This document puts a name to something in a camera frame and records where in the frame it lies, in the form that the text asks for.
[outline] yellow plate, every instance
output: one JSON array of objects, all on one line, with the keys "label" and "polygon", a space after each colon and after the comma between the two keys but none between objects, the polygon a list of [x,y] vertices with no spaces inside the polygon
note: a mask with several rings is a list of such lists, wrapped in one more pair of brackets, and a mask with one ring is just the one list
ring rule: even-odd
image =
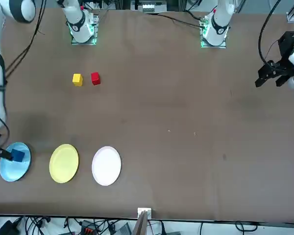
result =
[{"label": "yellow plate", "polygon": [[49,171],[52,179],[58,183],[66,183],[75,175],[78,167],[77,150],[70,144],[63,144],[53,152]]}]

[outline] table surface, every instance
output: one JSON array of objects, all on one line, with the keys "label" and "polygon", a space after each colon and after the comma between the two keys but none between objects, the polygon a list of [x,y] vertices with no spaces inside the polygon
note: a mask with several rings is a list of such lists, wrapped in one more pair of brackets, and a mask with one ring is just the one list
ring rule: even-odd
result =
[{"label": "table surface", "polygon": [[[265,17],[234,15],[227,49],[217,49],[200,48],[196,28],[110,10],[91,47],[71,46],[61,9],[47,9],[42,34],[7,85],[9,142],[27,143],[32,164],[17,182],[0,177],[0,213],[136,217],[150,207],[162,219],[294,222],[294,90],[274,80],[254,85]],[[34,28],[7,22],[7,65]],[[292,28],[273,15],[264,55]],[[276,45],[269,57],[279,58]],[[90,80],[95,71],[99,86]],[[73,73],[83,74],[82,87]],[[49,160],[63,143],[80,162],[73,179],[58,184]],[[91,173],[105,145],[122,158],[108,187]]]}]

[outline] plate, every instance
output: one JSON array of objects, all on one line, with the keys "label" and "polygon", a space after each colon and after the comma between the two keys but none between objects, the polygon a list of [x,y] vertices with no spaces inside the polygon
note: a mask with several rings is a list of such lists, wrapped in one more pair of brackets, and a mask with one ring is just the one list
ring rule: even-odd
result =
[{"label": "plate", "polygon": [[121,158],[117,150],[110,146],[102,147],[94,155],[92,173],[98,184],[113,184],[121,171]]},{"label": "plate", "polygon": [[53,152],[49,171],[52,179],[57,183],[66,183],[76,174],[78,168],[77,150],[70,144],[60,145]]},{"label": "plate", "polygon": [[25,154],[21,163],[9,161],[4,158],[0,159],[0,175],[8,182],[17,181],[22,178],[27,172],[31,162],[30,150],[26,144],[16,142],[6,148],[8,152],[11,152],[12,149],[24,152]]}]

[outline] blue plate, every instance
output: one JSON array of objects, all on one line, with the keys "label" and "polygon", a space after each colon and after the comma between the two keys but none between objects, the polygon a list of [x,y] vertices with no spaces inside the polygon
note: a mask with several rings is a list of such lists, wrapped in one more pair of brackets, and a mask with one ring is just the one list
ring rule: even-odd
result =
[{"label": "blue plate", "polygon": [[27,172],[30,162],[31,162],[31,155],[28,146],[21,142],[16,142],[9,145],[6,150],[11,152],[12,149],[24,152],[25,155],[21,163],[9,161],[7,159],[1,158],[0,160],[0,175],[1,177],[8,181],[13,182],[20,179],[25,173]]}]

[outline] wire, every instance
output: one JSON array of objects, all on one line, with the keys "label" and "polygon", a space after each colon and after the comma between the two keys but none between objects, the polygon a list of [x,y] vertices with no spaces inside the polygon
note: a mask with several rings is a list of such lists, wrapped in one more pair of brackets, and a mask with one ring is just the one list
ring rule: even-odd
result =
[{"label": "wire", "polygon": [[98,23],[100,23],[100,21],[102,20],[102,18],[108,13],[110,6],[111,6],[111,4],[109,4],[109,5],[106,7],[106,12],[105,12],[105,13],[103,14],[103,16],[99,19]]},{"label": "wire", "polygon": [[[218,6],[218,5],[217,5],[217,6]],[[213,10],[216,9],[217,6],[215,6],[214,8],[212,8],[211,12],[213,12]],[[211,13],[211,12],[210,12],[210,13]]]},{"label": "wire", "polygon": [[87,2],[84,2],[84,5],[87,5],[89,10],[93,10],[93,8]]},{"label": "wire", "polygon": [[[117,223],[117,222],[119,222],[119,221],[120,221],[120,220],[118,219],[117,221],[111,223],[110,226],[114,225],[115,223]],[[104,229],[104,230],[101,232],[101,234],[99,234],[99,235],[102,235],[102,234],[103,234],[108,228]]]},{"label": "wire", "polygon": [[168,18],[168,19],[171,19],[171,20],[174,20],[174,21],[177,21],[177,22],[180,22],[182,24],[186,24],[186,25],[189,25],[189,26],[193,26],[193,27],[196,27],[196,28],[204,28],[203,26],[200,26],[200,25],[197,25],[197,24],[193,24],[193,23],[188,23],[188,22],[185,22],[185,21],[181,21],[181,20],[178,20],[176,18],[173,18],[171,16],[165,16],[165,15],[156,15],[156,16],[162,16],[162,17],[165,17],[165,18]]},{"label": "wire", "polygon": [[265,59],[266,59],[266,57],[268,56],[271,47],[272,47],[277,41],[279,41],[279,39],[275,40],[275,41],[271,44],[271,46],[269,47],[269,50],[268,50],[268,52],[267,52],[267,54],[266,54],[266,56],[265,56]]},{"label": "wire", "polygon": [[201,235],[202,225],[203,225],[203,223],[201,223],[201,225],[200,225],[199,235]]},{"label": "wire", "polygon": [[256,227],[255,227],[254,229],[247,230],[247,229],[244,228],[243,224],[242,224],[240,221],[236,221],[236,222],[235,222],[235,227],[237,228],[238,231],[242,232],[243,235],[244,235],[245,232],[250,233],[250,232],[254,232],[254,231],[256,231],[256,230],[258,229],[258,225],[256,224],[255,226],[256,226]]},{"label": "wire", "polygon": [[68,217],[66,217],[66,218],[65,218],[65,221],[64,221],[64,228],[65,228],[65,227],[68,227],[68,230],[69,230],[70,234],[74,235],[74,233],[72,233],[72,231],[71,231],[71,229],[70,229],[70,226],[69,226],[69,218],[68,218]]},{"label": "wire", "polygon": [[278,0],[278,1],[275,3],[275,5],[273,6],[272,10],[271,10],[270,13],[268,14],[268,16],[267,16],[267,18],[266,18],[266,20],[265,20],[265,22],[264,22],[264,24],[263,24],[263,26],[262,26],[262,28],[261,28],[261,30],[260,30],[259,40],[258,40],[258,52],[259,52],[259,56],[260,56],[261,60],[262,60],[262,61],[264,62],[264,64],[267,65],[271,70],[276,71],[276,72],[280,72],[282,75],[286,75],[286,71],[285,71],[285,70],[277,69],[277,68],[271,66],[271,65],[270,65],[270,64],[264,59],[263,54],[262,54],[262,52],[261,52],[261,38],[262,38],[262,36],[263,36],[264,29],[265,29],[265,27],[266,27],[266,25],[267,25],[267,23],[268,23],[268,21],[269,21],[271,15],[273,14],[274,10],[276,9],[276,7],[278,6],[278,4],[280,3],[280,1],[281,1],[281,0]]},{"label": "wire", "polygon": [[24,60],[25,56],[27,55],[27,53],[29,52],[29,49],[34,41],[34,38],[35,36],[37,35],[37,32],[39,30],[39,26],[40,26],[40,23],[43,19],[43,15],[45,13],[45,9],[46,9],[46,3],[47,3],[47,0],[42,0],[41,2],[41,8],[40,8],[40,11],[39,11],[39,16],[38,16],[38,21],[37,21],[37,24],[36,24],[36,28],[35,28],[35,31],[34,31],[34,34],[30,40],[30,43],[29,45],[12,61],[12,63],[7,67],[7,69],[5,70],[6,72],[10,71],[7,75],[6,75],[6,79],[8,79],[12,73],[16,70],[16,68],[20,65],[20,63],[22,62],[22,60]]},{"label": "wire", "polygon": [[240,13],[241,10],[243,9],[244,5],[245,5],[246,0],[242,0],[241,4],[239,5],[239,7],[237,8],[236,13]]},{"label": "wire", "polygon": [[196,17],[192,14],[192,12],[190,12],[189,10],[185,10],[185,12],[187,12],[188,14],[190,14],[195,20],[200,21],[201,17]]},{"label": "wire", "polygon": [[150,223],[150,221],[149,221],[149,220],[148,220],[148,223],[149,223],[149,225],[150,225],[151,233],[152,233],[152,235],[154,235],[154,234],[153,234],[152,225],[151,225],[151,223]]},{"label": "wire", "polygon": [[32,235],[34,235],[34,232],[35,232],[36,227],[38,228],[38,232],[39,232],[41,235],[44,235],[43,231],[41,231],[40,227],[38,226],[38,223],[39,223],[40,221],[42,221],[43,219],[45,219],[45,218],[40,218],[38,221],[36,221],[37,218],[35,218],[35,219],[33,220],[35,226],[34,226],[34,228],[33,228]]},{"label": "wire", "polygon": [[[240,229],[239,227],[237,227],[237,224],[238,224],[238,223],[241,225],[242,229]],[[242,224],[241,222],[236,221],[236,222],[235,222],[235,227],[236,227],[240,232],[242,232],[242,234],[244,235],[244,233],[245,233],[245,229],[244,229],[244,226],[243,226],[243,224]]]},{"label": "wire", "polygon": [[6,131],[7,131],[6,138],[5,138],[4,142],[0,145],[0,148],[2,148],[8,142],[8,140],[10,138],[10,129],[7,126],[7,124],[1,118],[0,118],[0,122],[5,126]]},{"label": "wire", "polygon": [[202,0],[197,0],[196,2],[194,2],[194,4],[188,9],[188,11],[190,11],[197,3],[198,6],[201,4]]}]

